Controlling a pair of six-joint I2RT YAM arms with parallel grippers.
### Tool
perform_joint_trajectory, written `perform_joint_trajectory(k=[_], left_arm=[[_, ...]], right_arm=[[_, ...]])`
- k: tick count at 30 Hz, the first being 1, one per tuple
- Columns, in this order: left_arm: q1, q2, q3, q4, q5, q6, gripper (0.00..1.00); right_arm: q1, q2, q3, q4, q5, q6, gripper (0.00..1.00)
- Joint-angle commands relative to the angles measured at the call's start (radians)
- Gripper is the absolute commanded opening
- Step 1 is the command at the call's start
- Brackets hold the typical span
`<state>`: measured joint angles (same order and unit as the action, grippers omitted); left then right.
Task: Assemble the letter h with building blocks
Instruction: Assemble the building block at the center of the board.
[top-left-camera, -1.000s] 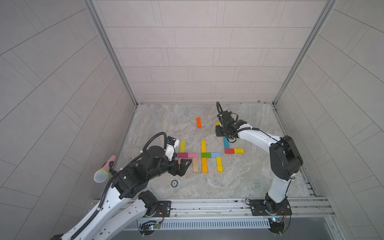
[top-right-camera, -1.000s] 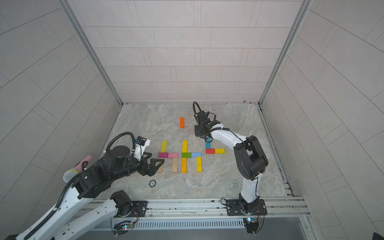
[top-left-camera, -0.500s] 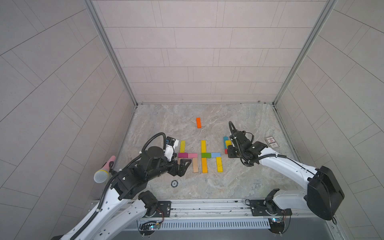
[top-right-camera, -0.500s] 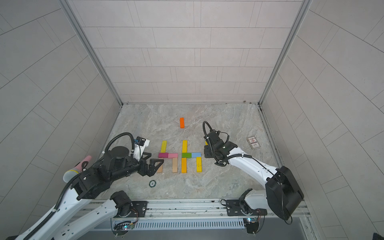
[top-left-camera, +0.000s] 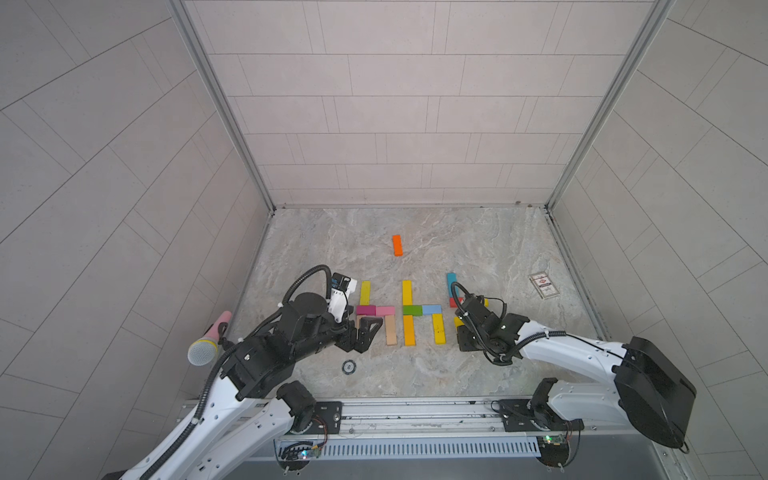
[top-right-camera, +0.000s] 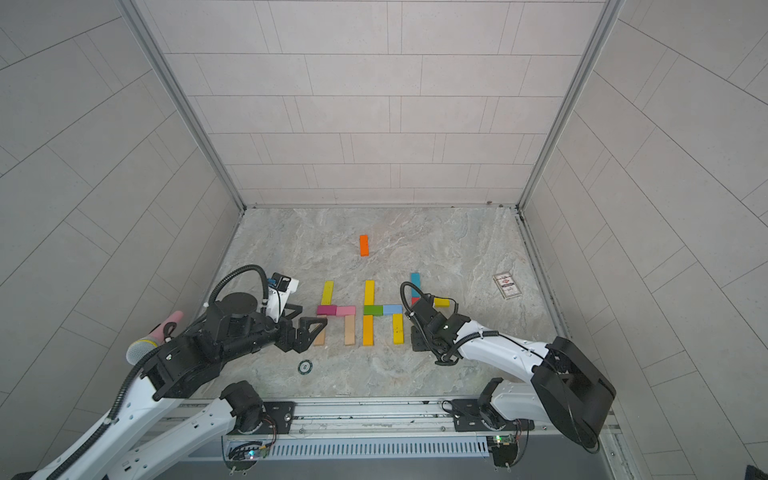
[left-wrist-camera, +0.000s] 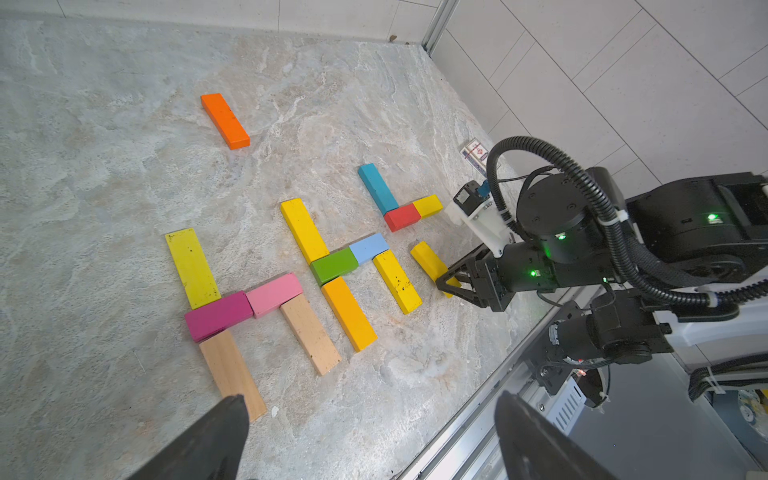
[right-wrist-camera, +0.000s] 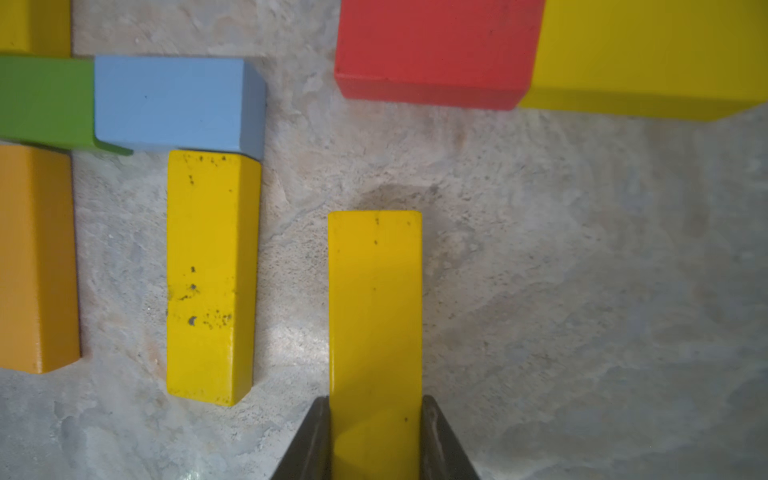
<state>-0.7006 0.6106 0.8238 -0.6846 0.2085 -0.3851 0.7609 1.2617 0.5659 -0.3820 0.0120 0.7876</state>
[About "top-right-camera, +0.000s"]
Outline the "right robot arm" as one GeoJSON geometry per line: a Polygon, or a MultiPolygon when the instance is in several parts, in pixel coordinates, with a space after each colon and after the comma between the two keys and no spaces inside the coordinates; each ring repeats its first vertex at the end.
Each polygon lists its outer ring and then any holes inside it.
{"type": "Polygon", "coordinates": [[[550,343],[515,338],[492,330],[454,309],[445,316],[422,295],[404,302],[411,321],[415,352],[429,352],[438,366],[461,360],[488,364],[533,388],[532,400],[515,398],[504,379],[495,377],[477,399],[472,416],[491,431],[522,422],[548,422],[584,450],[595,453],[599,436],[616,397],[607,377],[569,339],[557,336],[550,343]]]}

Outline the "magenta block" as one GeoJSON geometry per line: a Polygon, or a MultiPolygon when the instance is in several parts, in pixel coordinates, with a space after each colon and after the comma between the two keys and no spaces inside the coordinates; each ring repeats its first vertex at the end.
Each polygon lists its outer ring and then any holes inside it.
{"type": "Polygon", "coordinates": [[[317,307],[318,316],[336,316],[338,307],[336,305],[320,305],[317,307]]]}

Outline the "orange block top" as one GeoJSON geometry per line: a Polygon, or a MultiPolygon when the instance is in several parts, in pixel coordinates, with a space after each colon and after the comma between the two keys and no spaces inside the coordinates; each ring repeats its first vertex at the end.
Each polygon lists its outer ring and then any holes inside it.
{"type": "Polygon", "coordinates": [[[369,255],[369,240],[367,235],[361,235],[359,237],[360,256],[367,257],[369,255]]]}

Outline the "light blue block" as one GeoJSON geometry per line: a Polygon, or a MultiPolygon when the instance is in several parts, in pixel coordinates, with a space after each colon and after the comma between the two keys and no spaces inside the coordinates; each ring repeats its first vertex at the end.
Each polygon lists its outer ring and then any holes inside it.
{"type": "Polygon", "coordinates": [[[383,316],[394,316],[394,315],[402,315],[402,314],[403,314],[402,305],[383,305],[382,306],[383,316]]]}

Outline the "yellow block short vertical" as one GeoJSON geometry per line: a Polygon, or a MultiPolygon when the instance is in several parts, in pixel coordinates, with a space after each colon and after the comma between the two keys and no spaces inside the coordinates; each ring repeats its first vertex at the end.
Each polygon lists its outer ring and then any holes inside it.
{"type": "Polygon", "coordinates": [[[393,344],[402,345],[405,338],[404,321],[402,314],[392,315],[393,344]]]}

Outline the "pink block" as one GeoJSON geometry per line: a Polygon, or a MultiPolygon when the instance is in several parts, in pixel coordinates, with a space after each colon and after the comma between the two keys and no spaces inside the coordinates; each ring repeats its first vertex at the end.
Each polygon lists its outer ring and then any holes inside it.
{"type": "Polygon", "coordinates": [[[355,317],[356,316],[356,307],[355,306],[337,306],[335,317],[355,317]]]}

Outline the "green block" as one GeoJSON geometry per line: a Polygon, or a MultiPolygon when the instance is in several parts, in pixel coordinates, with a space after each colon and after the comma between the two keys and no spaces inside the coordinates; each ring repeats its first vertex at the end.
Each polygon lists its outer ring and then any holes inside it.
{"type": "Polygon", "coordinates": [[[384,315],[384,307],[382,305],[365,305],[363,307],[363,315],[364,316],[383,316],[384,315]]]}

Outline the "yellow block small horizontal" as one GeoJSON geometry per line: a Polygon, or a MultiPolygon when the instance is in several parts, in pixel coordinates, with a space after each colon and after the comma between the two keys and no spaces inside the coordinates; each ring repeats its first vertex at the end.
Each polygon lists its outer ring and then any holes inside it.
{"type": "Polygon", "coordinates": [[[451,306],[451,301],[446,298],[435,297],[433,299],[433,306],[435,308],[448,308],[451,306]]]}

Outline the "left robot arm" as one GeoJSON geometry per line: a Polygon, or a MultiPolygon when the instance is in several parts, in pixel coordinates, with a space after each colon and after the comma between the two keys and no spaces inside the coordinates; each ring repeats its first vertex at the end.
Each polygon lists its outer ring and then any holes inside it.
{"type": "MultiPolygon", "coordinates": [[[[136,442],[168,412],[216,379],[224,367],[273,345],[283,352],[305,352],[327,326],[323,317],[305,317],[288,302],[297,280],[268,277],[255,264],[225,275],[212,289],[203,314],[174,337],[137,360],[107,413],[63,455],[19,479],[115,479],[130,460],[136,442]]],[[[148,443],[156,461],[142,457],[129,464],[138,478],[162,471],[210,437],[231,431],[250,434],[263,425],[272,435],[278,424],[254,387],[242,380],[227,386],[197,416],[148,443]]]]}

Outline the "tan wooden block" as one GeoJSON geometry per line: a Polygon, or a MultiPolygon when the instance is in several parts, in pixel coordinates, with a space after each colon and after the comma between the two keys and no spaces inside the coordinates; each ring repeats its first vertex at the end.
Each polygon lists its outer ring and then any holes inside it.
{"type": "Polygon", "coordinates": [[[313,342],[313,345],[314,345],[314,346],[323,346],[325,343],[326,343],[326,333],[325,333],[324,331],[322,331],[322,332],[321,332],[321,333],[320,333],[320,334],[317,336],[317,338],[315,339],[315,341],[313,342]]]}
{"type": "Polygon", "coordinates": [[[346,315],[344,317],[344,345],[353,346],[356,344],[356,326],[355,315],[346,315]]]}

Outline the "orange block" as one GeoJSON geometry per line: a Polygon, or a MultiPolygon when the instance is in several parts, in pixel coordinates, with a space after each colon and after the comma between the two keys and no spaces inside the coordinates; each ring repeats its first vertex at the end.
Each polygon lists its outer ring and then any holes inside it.
{"type": "Polygon", "coordinates": [[[369,240],[367,235],[361,235],[359,237],[360,256],[367,257],[369,255],[369,240]]]}
{"type": "Polygon", "coordinates": [[[372,315],[364,315],[362,319],[362,345],[373,346],[374,345],[374,317],[372,315]]]}

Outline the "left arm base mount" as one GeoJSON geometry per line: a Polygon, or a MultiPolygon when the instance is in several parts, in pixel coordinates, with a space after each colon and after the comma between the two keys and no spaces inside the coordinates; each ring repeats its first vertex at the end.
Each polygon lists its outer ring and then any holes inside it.
{"type": "Polygon", "coordinates": [[[255,411],[246,413],[244,420],[238,420],[235,432],[242,435],[287,435],[290,432],[296,403],[290,401],[266,402],[259,417],[255,411]]]}

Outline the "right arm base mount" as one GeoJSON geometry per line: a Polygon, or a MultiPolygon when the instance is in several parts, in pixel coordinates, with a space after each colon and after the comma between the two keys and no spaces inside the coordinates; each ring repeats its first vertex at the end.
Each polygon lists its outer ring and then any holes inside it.
{"type": "Polygon", "coordinates": [[[535,429],[529,419],[504,419],[492,409],[489,402],[478,399],[443,400],[441,408],[449,415],[456,432],[512,432],[524,433],[535,429]]]}

